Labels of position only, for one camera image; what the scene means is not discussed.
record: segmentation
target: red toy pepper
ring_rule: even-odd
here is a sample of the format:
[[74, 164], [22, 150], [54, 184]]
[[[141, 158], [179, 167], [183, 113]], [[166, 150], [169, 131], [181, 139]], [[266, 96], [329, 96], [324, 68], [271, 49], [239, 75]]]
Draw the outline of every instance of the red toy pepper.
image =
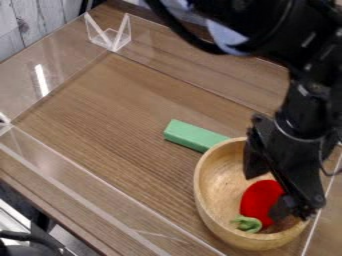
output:
[[283, 189], [274, 180], [255, 182], [245, 191], [241, 200], [241, 214], [261, 220], [263, 228], [274, 224], [269, 211], [283, 195]]

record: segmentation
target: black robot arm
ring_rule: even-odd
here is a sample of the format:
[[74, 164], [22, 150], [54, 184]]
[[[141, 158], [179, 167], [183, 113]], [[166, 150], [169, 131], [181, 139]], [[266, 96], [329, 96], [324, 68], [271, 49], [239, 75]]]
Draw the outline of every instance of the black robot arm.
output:
[[[281, 109], [273, 119], [263, 115], [253, 117], [243, 165], [247, 179], [271, 171], [286, 191], [270, 216], [279, 220], [293, 214], [305, 220], [326, 204], [320, 170], [341, 138], [342, 14], [338, 6], [329, 0], [178, 1], [207, 19], [221, 48], [215, 53], [261, 56], [289, 68], [290, 86]], [[175, 18], [161, 1], [146, 2], [181, 37], [205, 49], [199, 43], [203, 40], [194, 40], [197, 36], [181, 29], [179, 22], [175, 25]]]

